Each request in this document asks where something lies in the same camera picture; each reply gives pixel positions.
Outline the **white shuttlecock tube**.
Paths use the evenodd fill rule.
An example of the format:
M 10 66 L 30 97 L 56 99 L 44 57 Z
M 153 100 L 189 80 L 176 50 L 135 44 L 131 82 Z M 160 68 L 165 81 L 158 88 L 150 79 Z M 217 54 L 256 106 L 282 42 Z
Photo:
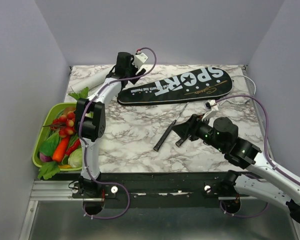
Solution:
M 70 87 L 70 89 L 76 93 L 80 92 L 81 90 L 83 90 L 86 87 L 88 87 L 88 89 L 91 90 L 91 89 L 103 84 L 103 82 L 105 81 L 106 76 L 108 74 L 109 74 L 109 72 L 106 72 L 106 71 L 98 72 L 92 76 L 89 76 L 89 77 L 81 80 L 78 83 L 75 83 L 74 85 L 72 85 Z

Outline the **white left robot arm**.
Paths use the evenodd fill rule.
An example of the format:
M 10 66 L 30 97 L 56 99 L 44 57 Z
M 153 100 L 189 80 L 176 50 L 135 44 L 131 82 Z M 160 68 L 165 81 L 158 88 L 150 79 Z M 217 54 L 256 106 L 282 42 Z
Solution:
M 76 102 L 75 129 L 82 148 L 82 169 L 78 180 L 79 191 L 94 198 L 101 194 L 99 145 L 106 129 L 106 106 L 121 92 L 128 81 L 136 83 L 146 70 L 146 54 L 119 52 L 116 64 L 105 76 L 103 84 L 89 98 Z

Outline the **black-handled badminton racket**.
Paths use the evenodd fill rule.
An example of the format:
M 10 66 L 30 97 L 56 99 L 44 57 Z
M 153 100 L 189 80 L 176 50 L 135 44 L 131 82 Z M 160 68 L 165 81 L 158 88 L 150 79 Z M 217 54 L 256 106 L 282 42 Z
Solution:
M 227 95 L 231 98 L 221 100 L 218 104 L 221 106 L 226 103 L 226 105 L 246 105 L 252 99 L 248 96 L 254 96 L 256 93 L 256 84 L 255 82 L 246 75 L 234 75 L 231 77 L 233 81 L 233 88 L 230 93 Z
M 181 117 L 182 113 L 184 112 L 184 110 L 186 109 L 186 107 L 188 106 L 188 102 L 184 105 L 184 107 L 182 108 L 182 110 L 179 112 L 178 116 L 176 117 L 176 119 L 167 127 L 167 129 L 165 130 L 165 132 L 163 133 L 163 135 L 160 137 L 160 139 L 158 140 L 158 142 L 155 144 L 155 146 L 153 147 L 153 150 L 158 152 L 160 150 L 160 148 L 162 147 L 163 143 L 165 142 L 165 140 L 167 139 L 167 137 L 169 136 L 170 132 L 172 131 L 173 126 L 177 123 L 178 119 Z

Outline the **black sport racket bag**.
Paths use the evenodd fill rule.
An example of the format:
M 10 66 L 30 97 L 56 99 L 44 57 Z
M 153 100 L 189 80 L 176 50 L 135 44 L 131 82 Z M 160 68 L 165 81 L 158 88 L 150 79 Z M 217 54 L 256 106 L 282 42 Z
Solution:
M 217 67 L 202 67 L 173 77 L 122 90 L 122 106 L 153 106 L 218 100 L 233 89 L 229 74 Z

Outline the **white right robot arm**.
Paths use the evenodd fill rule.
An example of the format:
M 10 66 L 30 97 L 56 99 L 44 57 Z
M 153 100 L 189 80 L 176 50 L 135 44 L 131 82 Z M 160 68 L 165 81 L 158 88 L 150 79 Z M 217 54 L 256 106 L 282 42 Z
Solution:
M 194 114 L 186 122 L 173 126 L 172 130 L 182 139 L 201 139 L 221 152 L 232 165 L 265 179 L 265 182 L 254 182 L 234 172 L 220 183 L 224 195 L 237 192 L 258 198 L 285 209 L 300 224 L 300 177 L 275 161 L 269 161 L 268 155 L 259 147 L 239 137 L 238 126 L 229 118 L 219 117 L 210 126 Z

